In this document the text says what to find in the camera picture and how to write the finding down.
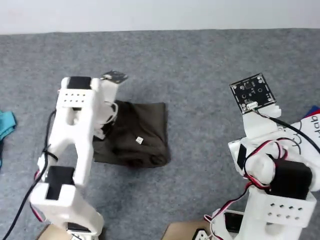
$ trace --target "folded cloth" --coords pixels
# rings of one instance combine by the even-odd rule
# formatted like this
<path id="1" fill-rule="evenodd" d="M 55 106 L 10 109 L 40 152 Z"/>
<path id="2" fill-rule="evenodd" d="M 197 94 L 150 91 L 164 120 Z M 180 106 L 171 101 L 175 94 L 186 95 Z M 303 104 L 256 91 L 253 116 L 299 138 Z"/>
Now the folded cloth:
<path id="1" fill-rule="evenodd" d="M 95 161 L 140 168 L 167 164 L 166 105 L 116 103 L 118 113 L 111 130 L 104 140 L 93 141 Z"/>
<path id="2" fill-rule="evenodd" d="M 0 111 L 0 168 L 2 167 L 3 139 L 15 130 L 16 120 L 11 111 Z"/>

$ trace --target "gray carpet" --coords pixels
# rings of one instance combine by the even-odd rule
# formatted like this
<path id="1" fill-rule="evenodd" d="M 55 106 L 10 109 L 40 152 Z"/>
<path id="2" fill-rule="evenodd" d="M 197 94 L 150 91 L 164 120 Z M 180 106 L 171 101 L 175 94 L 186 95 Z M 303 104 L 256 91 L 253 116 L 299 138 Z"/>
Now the gray carpet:
<path id="1" fill-rule="evenodd" d="M 228 84 L 263 72 L 281 119 L 298 121 L 320 104 L 319 39 L 317 29 L 0 36 L 0 109 L 18 121 L 4 145 L 0 237 L 32 183 L 63 77 L 119 70 L 130 76 L 119 100 L 167 103 L 171 162 L 139 170 L 93 163 L 85 192 L 104 216 L 106 239 L 160 240 L 169 223 L 199 220 L 243 191 L 227 145 L 244 136 Z M 68 150 L 60 161 L 74 166 Z M 317 239 L 319 224 L 318 205 L 301 239 Z M 34 239 L 41 228 L 26 206 L 10 239 Z"/>

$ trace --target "wire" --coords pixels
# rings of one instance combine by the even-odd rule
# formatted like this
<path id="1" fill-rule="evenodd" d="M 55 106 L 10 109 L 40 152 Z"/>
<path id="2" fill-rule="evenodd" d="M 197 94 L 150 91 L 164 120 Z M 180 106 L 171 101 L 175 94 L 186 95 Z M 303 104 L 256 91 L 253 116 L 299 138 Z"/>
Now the wire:
<path id="1" fill-rule="evenodd" d="M 230 207 L 231 204 L 233 204 L 233 203 L 239 201 L 240 199 L 242 199 L 242 198 L 246 195 L 246 193 L 248 192 L 249 187 L 252 186 L 252 185 L 253 185 L 253 184 L 250 183 L 250 182 L 249 182 L 247 185 L 245 185 L 244 192 L 243 192 L 240 196 L 238 196 L 238 197 L 235 198 L 235 199 L 231 199 L 231 200 L 227 201 L 227 202 L 220 208 L 220 210 L 219 210 L 216 214 L 214 214 L 213 216 L 209 216 L 209 215 L 207 215 L 207 214 L 203 216 L 204 220 L 206 220 L 207 222 L 210 223 L 210 231 L 211 231 L 211 234 L 206 238 L 206 240 L 209 239 L 209 238 L 211 238 L 212 236 L 214 236 L 215 238 L 217 238 L 217 239 L 219 239 L 219 240 L 224 240 L 222 237 L 216 235 L 216 233 L 215 233 L 215 232 L 213 231 L 213 229 L 212 229 L 214 219 L 215 219 L 218 215 L 220 215 L 221 213 L 223 213 L 225 210 L 227 210 L 227 209 Z"/>
<path id="2" fill-rule="evenodd" d="M 295 140 L 293 140 L 293 139 L 291 139 L 291 138 L 289 138 L 289 137 L 279 137 L 278 139 L 277 139 L 277 141 L 281 141 L 281 140 L 288 140 L 288 141 L 291 141 L 291 142 L 293 142 L 295 145 L 292 145 L 293 147 L 295 147 L 295 146 L 297 146 L 298 148 L 299 148 L 299 155 L 301 155 L 301 147 L 300 147 L 300 145 L 295 141 Z"/>
<path id="3" fill-rule="evenodd" d="M 308 137 L 304 132 L 300 131 L 299 129 L 295 128 L 294 126 L 291 126 L 290 124 L 281 121 L 277 118 L 271 117 L 271 116 L 267 116 L 265 114 L 261 114 L 257 109 L 253 110 L 256 114 L 260 115 L 263 118 L 267 118 L 270 119 L 271 121 L 275 122 L 276 124 L 279 124 L 281 126 L 284 126 L 288 129 L 291 129 L 292 131 L 296 132 L 297 134 L 300 134 L 302 137 L 304 137 L 314 148 L 315 150 L 320 154 L 320 147 L 318 147 L 318 145 L 310 138 Z"/>
<path id="4" fill-rule="evenodd" d="M 261 143 L 255 150 L 253 150 L 244 160 L 243 162 L 243 170 L 244 170 L 244 177 L 248 178 L 248 180 L 258 189 L 260 190 L 265 190 L 265 189 L 269 189 L 270 187 L 268 185 L 264 185 L 261 182 L 259 182 L 257 179 L 255 179 L 253 176 L 251 176 L 250 174 L 248 174 L 247 169 L 246 169 L 246 163 L 247 160 L 252 157 L 253 155 L 255 155 L 256 153 L 258 153 L 264 146 L 266 146 L 267 144 L 274 142 L 274 140 L 267 140 L 263 143 Z"/>
<path id="5" fill-rule="evenodd" d="M 74 235 L 73 233 L 71 234 L 72 236 L 76 237 L 79 240 L 82 240 L 80 237 L 78 237 L 77 235 Z"/>
<path id="6" fill-rule="evenodd" d="M 108 124 L 108 123 L 111 123 L 112 121 L 115 120 L 115 118 L 117 117 L 118 115 L 118 110 L 119 110 L 119 106 L 118 104 L 116 104 L 115 102 L 111 103 L 111 102 L 108 102 L 108 101 L 105 101 L 105 103 L 108 103 L 110 104 L 110 106 L 114 106 L 114 110 L 113 110 L 113 116 L 111 118 L 109 118 L 105 124 Z"/>
<path id="7" fill-rule="evenodd" d="M 17 220 L 22 212 L 22 209 L 24 208 L 28 198 L 29 198 L 29 195 L 31 194 L 31 192 L 33 191 L 33 189 L 35 188 L 35 186 L 37 185 L 37 183 L 40 181 L 40 179 L 42 178 L 42 176 L 45 174 L 46 170 L 47 170 L 47 167 L 48 167 L 48 139 L 49 139 L 49 131 L 50 131 L 50 126 L 51 126 L 51 119 L 53 117 L 53 115 L 55 115 L 56 113 L 56 110 L 54 110 L 53 112 L 50 113 L 50 116 L 48 118 L 48 122 L 47 122 L 47 125 L 46 125 L 46 131 L 45 131 L 45 139 L 44 139 L 44 148 L 43 148 L 43 153 L 44 153 L 44 166 L 43 166 L 43 169 L 41 171 L 41 173 L 38 175 L 38 177 L 34 180 L 33 184 L 31 185 L 31 187 L 29 188 L 29 190 L 26 192 L 22 202 L 21 202 L 21 205 L 18 209 L 18 212 L 16 213 L 13 221 L 12 221 L 12 224 L 11 226 L 9 227 L 9 230 L 8 232 L 5 234 L 5 236 L 3 237 L 2 240 L 6 240 L 10 233 L 12 232 L 12 230 L 14 229 L 16 223 L 17 223 Z"/>

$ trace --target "cardboard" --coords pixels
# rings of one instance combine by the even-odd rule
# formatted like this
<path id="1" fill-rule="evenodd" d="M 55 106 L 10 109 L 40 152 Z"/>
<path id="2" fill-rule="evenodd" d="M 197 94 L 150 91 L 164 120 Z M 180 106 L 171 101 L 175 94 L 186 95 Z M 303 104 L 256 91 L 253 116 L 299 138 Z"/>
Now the cardboard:
<path id="1" fill-rule="evenodd" d="M 205 229 L 210 233 L 210 224 L 206 221 L 173 222 L 171 223 L 161 240 L 192 240 L 197 229 Z"/>
<path id="2" fill-rule="evenodd" d="M 36 240 L 71 240 L 72 236 L 53 224 L 44 227 Z"/>

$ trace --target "circuit board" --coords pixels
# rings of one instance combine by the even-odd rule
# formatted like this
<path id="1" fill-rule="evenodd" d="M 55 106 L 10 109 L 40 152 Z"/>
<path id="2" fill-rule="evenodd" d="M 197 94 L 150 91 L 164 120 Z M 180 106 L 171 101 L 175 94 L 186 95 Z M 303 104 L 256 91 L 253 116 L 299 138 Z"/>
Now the circuit board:
<path id="1" fill-rule="evenodd" d="M 276 103 L 262 73 L 229 85 L 242 114 Z"/>

